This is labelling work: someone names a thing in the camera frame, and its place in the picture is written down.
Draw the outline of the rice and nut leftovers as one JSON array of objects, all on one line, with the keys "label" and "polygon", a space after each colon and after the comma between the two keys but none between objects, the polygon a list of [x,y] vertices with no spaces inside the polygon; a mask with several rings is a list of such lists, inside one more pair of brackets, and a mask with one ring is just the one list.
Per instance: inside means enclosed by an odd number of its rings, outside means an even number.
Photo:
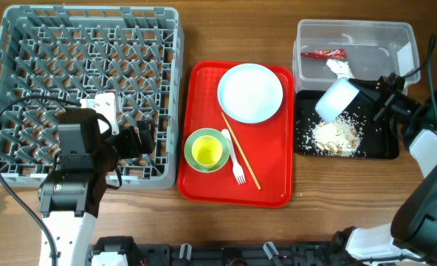
[{"label": "rice and nut leftovers", "polygon": [[362,144],[364,120],[344,111],[332,122],[308,113],[295,122],[297,150],[303,154],[356,157]]}]

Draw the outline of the white plastic fork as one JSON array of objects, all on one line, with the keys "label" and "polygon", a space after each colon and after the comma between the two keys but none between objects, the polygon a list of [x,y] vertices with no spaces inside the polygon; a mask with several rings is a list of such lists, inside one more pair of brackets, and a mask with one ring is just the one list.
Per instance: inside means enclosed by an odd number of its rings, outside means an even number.
[{"label": "white plastic fork", "polygon": [[245,176],[244,176],[244,170],[241,167],[241,165],[238,163],[236,154],[235,154],[235,149],[233,146],[233,142],[231,139],[231,134],[229,132],[228,129],[222,129],[221,130],[222,135],[227,139],[227,142],[229,143],[229,147],[230,147],[230,158],[232,160],[232,164],[233,164],[233,174],[234,177],[236,179],[236,181],[238,182],[238,184],[244,184],[246,182]]}]

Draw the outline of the wooden chopstick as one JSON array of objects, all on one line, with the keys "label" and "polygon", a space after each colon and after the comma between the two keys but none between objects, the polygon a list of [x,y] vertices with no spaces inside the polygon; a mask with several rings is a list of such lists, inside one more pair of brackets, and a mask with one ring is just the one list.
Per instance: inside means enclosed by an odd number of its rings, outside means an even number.
[{"label": "wooden chopstick", "polygon": [[252,176],[252,178],[253,178],[253,180],[254,180],[257,188],[258,188],[258,190],[261,190],[262,188],[261,188],[261,185],[260,185],[260,183],[258,181],[258,178],[255,176],[255,173],[254,173],[254,171],[253,171],[253,169],[252,169],[252,167],[251,167],[251,165],[250,165],[250,163],[249,163],[249,161],[248,161],[248,159],[247,159],[247,157],[246,157],[246,155],[245,155],[245,153],[244,153],[244,151],[243,151],[243,149],[242,149],[242,147],[241,147],[241,145],[240,145],[240,143],[239,143],[239,141],[238,141],[238,139],[237,139],[237,137],[236,137],[236,135],[235,135],[235,133],[233,131],[233,128],[230,125],[230,123],[228,122],[227,116],[223,112],[221,113],[221,116],[223,117],[224,122],[227,125],[229,134],[231,135],[231,138],[234,140],[234,143],[235,143],[237,149],[239,150],[239,152],[240,152],[240,154],[241,154],[241,156],[242,156],[242,158],[244,160],[244,163],[247,166],[248,171],[250,172],[250,174],[251,174],[251,176]]}]

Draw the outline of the black food waste tray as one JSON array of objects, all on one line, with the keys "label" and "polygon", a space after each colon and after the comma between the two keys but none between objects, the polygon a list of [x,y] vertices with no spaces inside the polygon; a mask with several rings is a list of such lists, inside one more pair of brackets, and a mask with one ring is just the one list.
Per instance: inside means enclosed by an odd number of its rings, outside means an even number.
[{"label": "black food waste tray", "polygon": [[[295,122],[303,117],[307,117],[308,113],[316,113],[318,115],[314,108],[323,94],[323,91],[310,90],[297,93],[295,101]],[[372,123],[370,111],[359,103],[357,99],[355,99],[345,111],[351,115],[358,115],[360,120],[365,121],[365,125],[363,126],[364,135],[362,136],[362,144],[359,148],[360,153],[356,157],[393,160],[399,156],[399,141],[397,137],[391,133],[387,119],[381,120],[379,123]],[[299,154],[303,154],[297,150],[296,144],[295,151]]]}]

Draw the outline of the white tissue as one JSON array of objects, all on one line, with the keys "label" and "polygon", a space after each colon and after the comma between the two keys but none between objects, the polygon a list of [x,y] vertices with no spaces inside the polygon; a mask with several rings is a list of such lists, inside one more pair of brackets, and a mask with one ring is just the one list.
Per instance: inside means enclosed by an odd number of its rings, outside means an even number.
[{"label": "white tissue", "polygon": [[326,65],[329,69],[337,75],[337,78],[354,78],[354,75],[346,61],[337,59],[328,59]]}]

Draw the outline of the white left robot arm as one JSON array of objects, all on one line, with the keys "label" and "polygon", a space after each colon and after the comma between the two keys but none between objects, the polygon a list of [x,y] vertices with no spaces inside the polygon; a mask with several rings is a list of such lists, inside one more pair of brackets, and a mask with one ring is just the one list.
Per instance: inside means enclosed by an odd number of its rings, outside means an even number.
[{"label": "white left robot arm", "polygon": [[40,265],[83,265],[94,233],[100,201],[111,186],[106,175],[120,160],[154,150],[154,125],[145,120],[114,134],[102,132],[106,118],[93,109],[68,109],[58,117],[59,165],[38,189],[42,221]]}]

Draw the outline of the clear plastic waste bin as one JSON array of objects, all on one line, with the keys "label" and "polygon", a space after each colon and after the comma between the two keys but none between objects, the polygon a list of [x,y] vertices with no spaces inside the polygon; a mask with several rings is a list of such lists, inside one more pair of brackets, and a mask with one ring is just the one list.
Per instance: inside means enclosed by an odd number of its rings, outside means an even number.
[{"label": "clear plastic waste bin", "polygon": [[297,25],[292,71],[295,91],[327,90],[336,80],[327,60],[304,58],[301,52],[344,49],[343,61],[357,79],[376,80],[399,75],[397,52],[407,43],[413,51],[414,70],[420,66],[413,28],[404,22],[303,19]]}]

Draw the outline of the green saucer bowl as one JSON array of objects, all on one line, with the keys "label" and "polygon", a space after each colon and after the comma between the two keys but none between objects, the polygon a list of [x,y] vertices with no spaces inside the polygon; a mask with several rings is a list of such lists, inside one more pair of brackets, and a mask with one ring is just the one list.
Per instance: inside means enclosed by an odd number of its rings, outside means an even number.
[{"label": "green saucer bowl", "polygon": [[[223,153],[222,153],[221,159],[219,160],[218,164],[213,166],[212,168],[202,167],[193,159],[193,155],[192,155],[193,142],[197,138],[204,136],[204,135],[210,135],[210,136],[217,138],[222,145]],[[229,143],[227,142],[227,139],[222,135],[222,133],[220,131],[218,131],[216,129],[211,129],[211,128],[203,128],[203,129],[196,130],[187,138],[187,140],[185,142],[185,147],[184,147],[184,154],[185,154],[185,159],[187,161],[187,164],[190,167],[192,167],[194,170],[199,171],[201,173],[211,173],[214,171],[218,171],[220,168],[222,168],[226,164],[226,162],[228,161],[229,156],[230,156],[230,147],[229,147]]]}]

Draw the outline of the grey plastic dishwasher rack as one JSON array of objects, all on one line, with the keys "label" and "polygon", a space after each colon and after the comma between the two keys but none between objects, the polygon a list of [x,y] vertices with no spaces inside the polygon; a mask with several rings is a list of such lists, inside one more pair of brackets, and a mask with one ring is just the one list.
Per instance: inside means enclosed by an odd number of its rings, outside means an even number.
[{"label": "grey plastic dishwasher rack", "polygon": [[113,92],[121,97],[119,129],[151,120],[155,146],[121,160],[108,183],[170,188],[184,38],[172,7],[8,7],[0,26],[0,185],[40,185],[58,151],[58,115]]}]

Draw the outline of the yellow plastic cup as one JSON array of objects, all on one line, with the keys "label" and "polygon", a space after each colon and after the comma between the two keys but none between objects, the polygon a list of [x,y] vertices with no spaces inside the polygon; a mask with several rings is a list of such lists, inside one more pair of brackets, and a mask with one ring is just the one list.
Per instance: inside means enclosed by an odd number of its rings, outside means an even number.
[{"label": "yellow plastic cup", "polygon": [[217,165],[222,153],[221,143],[210,135],[197,138],[192,145],[193,159],[204,168],[212,168]]}]

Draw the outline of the red plastic tray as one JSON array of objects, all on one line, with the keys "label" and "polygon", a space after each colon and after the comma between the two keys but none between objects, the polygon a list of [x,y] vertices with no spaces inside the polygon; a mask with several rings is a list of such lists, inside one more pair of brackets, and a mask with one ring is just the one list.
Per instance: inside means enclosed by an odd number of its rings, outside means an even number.
[{"label": "red plastic tray", "polygon": [[[227,129],[221,116],[224,111],[219,106],[217,87],[224,73],[234,66],[233,62],[203,61],[192,68],[185,107],[184,140],[199,129]],[[183,157],[177,177],[177,186],[183,197],[265,208],[280,208],[290,201],[294,174],[294,79],[283,66],[270,65],[268,68],[283,85],[283,103],[277,113],[256,124],[240,123],[224,113],[262,189],[258,190],[240,152],[237,157],[246,178],[242,185],[233,175],[231,161],[218,171],[201,173],[190,167]]]}]

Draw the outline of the red snack wrapper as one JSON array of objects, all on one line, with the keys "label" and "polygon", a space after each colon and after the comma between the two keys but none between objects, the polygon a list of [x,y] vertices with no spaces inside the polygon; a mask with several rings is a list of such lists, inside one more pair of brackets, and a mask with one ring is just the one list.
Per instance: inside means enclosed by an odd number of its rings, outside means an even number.
[{"label": "red snack wrapper", "polygon": [[314,59],[346,59],[347,55],[344,49],[334,50],[314,50],[311,52],[301,52],[300,55],[304,58]]}]

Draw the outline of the large light blue plate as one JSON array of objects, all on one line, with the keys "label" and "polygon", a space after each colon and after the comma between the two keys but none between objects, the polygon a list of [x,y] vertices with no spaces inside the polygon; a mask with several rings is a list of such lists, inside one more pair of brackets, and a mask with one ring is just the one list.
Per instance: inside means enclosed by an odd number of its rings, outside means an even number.
[{"label": "large light blue plate", "polygon": [[269,68],[260,64],[239,64],[227,70],[217,87],[219,106],[241,123],[270,119],[283,103],[283,85]]}]

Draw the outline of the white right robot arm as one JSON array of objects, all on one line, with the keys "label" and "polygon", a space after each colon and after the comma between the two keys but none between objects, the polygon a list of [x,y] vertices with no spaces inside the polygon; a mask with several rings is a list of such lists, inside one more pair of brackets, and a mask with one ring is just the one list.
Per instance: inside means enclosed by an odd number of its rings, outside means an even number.
[{"label": "white right robot arm", "polygon": [[388,118],[390,128],[402,127],[402,141],[424,179],[396,212],[389,225],[349,228],[333,245],[344,247],[343,265],[415,262],[437,265],[437,87],[424,102],[402,94],[405,79],[396,74],[377,81],[341,78],[319,100],[324,121],[335,119],[358,100],[372,122]]}]

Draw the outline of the light blue small bowl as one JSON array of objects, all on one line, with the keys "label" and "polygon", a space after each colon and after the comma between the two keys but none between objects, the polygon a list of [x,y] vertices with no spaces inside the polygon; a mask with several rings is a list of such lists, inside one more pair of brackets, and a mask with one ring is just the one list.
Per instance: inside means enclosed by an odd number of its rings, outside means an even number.
[{"label": "light blue small bowl", "polygon": [[339,78],[324,93],[315,106],[315,111],[325,123],[335,120],[359,94],[358,88],[348,78]]}]

